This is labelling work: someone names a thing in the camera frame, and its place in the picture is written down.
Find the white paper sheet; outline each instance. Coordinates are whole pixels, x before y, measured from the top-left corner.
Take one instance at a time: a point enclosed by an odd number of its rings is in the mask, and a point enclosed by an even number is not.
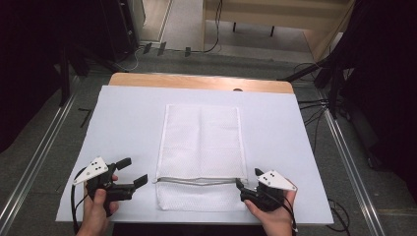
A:
[[[132,157],[120,172],[119,183],[154,176],[166,104],[223,105],[239,108],[247,173],[257,186],[254,168],[274,169],[297,187],[295,217],[300,224],[333,223],[327,196],[310,147],[294,94],[179,88],[103,87],[89,122],[89,130],[57,213],[58,221],[72,221],[71,183],[76,173],[101,155],[107,163]],[[83,197],[76,191],[77,201]],[[82,211],[77,212],[82,219]],[[247,210],[192,212],[161,210],[153,184],[138,189],[130,201],[120,202],[111,217],[117,222],[195,222],[258,224]]]

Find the floor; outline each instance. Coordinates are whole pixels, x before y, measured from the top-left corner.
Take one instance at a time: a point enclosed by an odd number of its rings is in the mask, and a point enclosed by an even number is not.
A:
[[[201,32],[197,31],[201,27],[199,7],[199,1],[172,1],[159,40],[166,41],[166,49],[200,47]],[[273,37],[269,37],[269,31],[270,27],[239,24],[236,32],[233,32],[232,24],[221,22],[219,44],[211,53],[195,54],[190,59],[185,58],[181,52],[167,50],[163,56],[156,56],[156,40],[153,43],[154,49],[149,54],[138,50],[135,56],[119,63],[119,66],[134,73],[181,73],[276,80],[314,63],[304,35],[299,29],[277,28]],[[205,48],[213,46],[215,39],[214,22],[207,22]],[[93,67],[91,76],[75,80],[72,108],[68,110],[64,107],[57,111],[56,104],[60,96],[57,92],[30,121],[13,146],[0,153],[0,177],[7,180],[1,184],[0,204],[5,208],[21,207],[19,213],[12,215],[15,221],[5,221],[2,213],[0,235],[71,234],[71,224],[55,222],[55,215],[63,191],[62,186],[68,180],[71,166],[77,159],[88,128],[81,126],[86,119],[86,112],[80,109],[94,108],[100,86],[106,85],[110,76],[102,68],[96,70]],[[324,95],[313,87],[312,79],[308,75],[293,83],[298,99],[321,98]],[[314,112],[316,111],[306,110],[302,113],[303,118],[309,119]],[[59,122],[61,116],[66,118]],[[57,124],[58,130],[49,131],[49,125],[53,123]],[[307,126],[306,130],[312,143],[317,142],[316,161],[328,196],[342,203],[349,211],[352,235],[416,235],[416,205],[407,194],[404,183],[389,171],[378,172],[368,167],[363,147],[348,121],[341,117],[333,121],[325,115],[322,122],[317,124]],[[337,141],[340,140],[335,138],[334,125],[339,127],[341,141],[345,142],[347,149],[338,145]],[[39,148],[47,132],[51,133],[55,142]],[[349,163],[346,163],[343,155],[350,156],[354,167],[359,170],[365,187],[362,194],[355,192],[355,185],[358,183],[352,182],[352,172],[346,167]],[[34,177],[25,179],[28,172],[34,172]],[[339,172],[339,175],[334,177],[334,172]],[[20,191],[15,187],[23,180],[31,188],[22,191],[16,198],[17,204],[10,206],[13,203],[13,199],[10,199],[11,193]],[[361,205],[360,198],[368,198],[372,205]],[[366,207],[376,213],[383,231],[370,229],[372,224],[367,221],[366,214],[371,212],[366,212]],[[336,233],[325,227],[308,226],[299,233],[344,234],[345,232]]]
[[[214,21],[206,22],[205,47],[202,48],[202,15],[203,1],[173,0],[168,12],[165,11],[166,0],[145,0],[147,18],[152,17],[154,10],[158,13],[147,22],[158,25],[152,28],[153,34],[162,32],[162,37],[149,39],[149,29],[144,32],[143,43],[159,44],[166,42],[166,49],[209,50],[217,40],[217,29]],[[165,13],[168,20],[166,25],[161,23],[159,13]],[[301,29],[275,28],[273,36],[269,36],[271,26],[255,26],[237,24],[233,32],[233,23],[220,22],[218,27],[218,44],[211,53],[227,56],[257,58],[267,60],[280,60],[297,63],[314,62],[310,48],[306,44]],[[334,48],[340,39],[339,34],[331,48]]]

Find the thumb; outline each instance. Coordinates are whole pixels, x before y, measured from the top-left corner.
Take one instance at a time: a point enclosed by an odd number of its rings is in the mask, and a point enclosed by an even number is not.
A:
[[[97,189],[94,195],[94,204],[103,206],[105,202],[106,192],[103,189]]]

